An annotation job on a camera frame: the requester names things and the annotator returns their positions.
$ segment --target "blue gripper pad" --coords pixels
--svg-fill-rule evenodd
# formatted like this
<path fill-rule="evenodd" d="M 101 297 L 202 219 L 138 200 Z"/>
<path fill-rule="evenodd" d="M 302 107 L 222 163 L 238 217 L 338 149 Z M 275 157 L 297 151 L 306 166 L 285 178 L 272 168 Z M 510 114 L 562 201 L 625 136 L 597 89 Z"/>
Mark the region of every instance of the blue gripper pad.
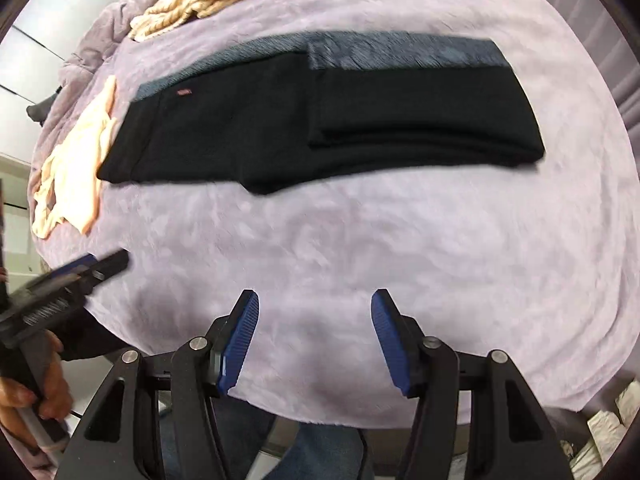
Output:
<path fill-rule="evenodd" d="M 406 397 L 410 394 L 412 381 L 410 357 L 399 332 L 404 328 L 404 321 L 386 289 L 377 290 L 371 298 L 371 320 L 391 379 Z"/>
<path fill-rule="evenodd" d="M 252 292 L 244 304 L 244 311 L 238 319 L 236 329 L 229 338 L 229 343 L 222 352 L 222 372 L 218 380 L 218 390 L 226 395 L 230 388 L 236 386 L 244 358 L 249 349 L 255 326 L 258 324 L 258 295 Z"/>

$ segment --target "white cabinet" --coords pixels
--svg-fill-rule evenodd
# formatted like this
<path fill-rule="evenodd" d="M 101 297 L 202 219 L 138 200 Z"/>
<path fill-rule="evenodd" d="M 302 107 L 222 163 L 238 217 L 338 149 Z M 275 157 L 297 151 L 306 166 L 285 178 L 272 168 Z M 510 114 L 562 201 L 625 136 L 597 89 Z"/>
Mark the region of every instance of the white cabinet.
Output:
<path fill-rule="evenodd" d="M 15 27 L 67 59 L 100 12 L 117 0 L 30 0 Z"/>
<path fill-rule="evenodd" d="M 0 85 L 33 103 L 58 88 L 62 59 L 12 27 L 0 43 Z"/>
<path fill-rule="evenodd" d="M 28 117 L 31 102 L 0 88 L 0 154 L 31 163 L 41 127 Z"/>

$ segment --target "fleece blanket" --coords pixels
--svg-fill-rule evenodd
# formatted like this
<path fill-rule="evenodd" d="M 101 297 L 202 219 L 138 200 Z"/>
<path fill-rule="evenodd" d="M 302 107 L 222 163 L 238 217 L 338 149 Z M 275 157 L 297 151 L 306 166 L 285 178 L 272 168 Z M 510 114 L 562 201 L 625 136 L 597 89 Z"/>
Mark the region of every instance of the fleece blanket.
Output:
<path fill-rule="evenodd" d="M 41 164 L 108 75 L 118 121 L 141 84 L 213 52 L 301 30 L 407 30 L 493 40 L 536 114 L 535 169 L 380 171 L 271 196 L 240 185 L 102 188 L 87 236 L 68 224 L 40 254 L 131 252 L 88 307 L 145 352 L 172 351 L 227 314 L 244 288 L 260 321 L 230 394 L 297 420 L 409 426 L 370 320 L 377 288 L 453 348 L 506 350 L 542 404 L 583 407 L 640 332 L 640 184 L 622 119 L 587 52 L 545 0 L 243 0 L 135 43 L 156 0 L 107 7 L 61 72 L 33 157 Z M 468 398 L 460 421 L 468 420 Z"/>

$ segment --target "pant leg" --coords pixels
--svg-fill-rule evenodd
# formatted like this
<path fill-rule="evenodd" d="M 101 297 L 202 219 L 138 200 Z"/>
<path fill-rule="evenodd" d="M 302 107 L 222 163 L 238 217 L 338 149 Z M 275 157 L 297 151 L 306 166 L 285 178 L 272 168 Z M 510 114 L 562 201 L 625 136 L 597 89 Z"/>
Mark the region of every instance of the pant leg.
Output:
<path fill-rule="evenodd" d="M 231 480 L 244 480 L 269 436 L 275 415 L 233 397 L 213 399 L 213 409 Z M 174 420 L 170 412 L 160 419 L 160 440 L 166 480 L 180 480 Z"/>
<path fill-rule="evenodd" d="M 265 480 L 373 480 L 361 431 L 300 424 L 293 446 Z"/>

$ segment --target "folded black garment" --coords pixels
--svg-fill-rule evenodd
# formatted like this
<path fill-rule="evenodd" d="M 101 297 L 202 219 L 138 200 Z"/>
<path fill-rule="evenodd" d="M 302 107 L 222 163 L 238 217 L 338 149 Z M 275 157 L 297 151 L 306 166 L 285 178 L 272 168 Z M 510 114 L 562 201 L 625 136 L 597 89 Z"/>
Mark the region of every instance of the folded black garment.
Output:
<path fill-rule="evenodd" d="M 98 178 L 235 181 L 268 194 L 364 171 L 515 167 L 544 154 L 506 63 L 361 66 L 284 52 L 164 85 L 132 102 Z"/>

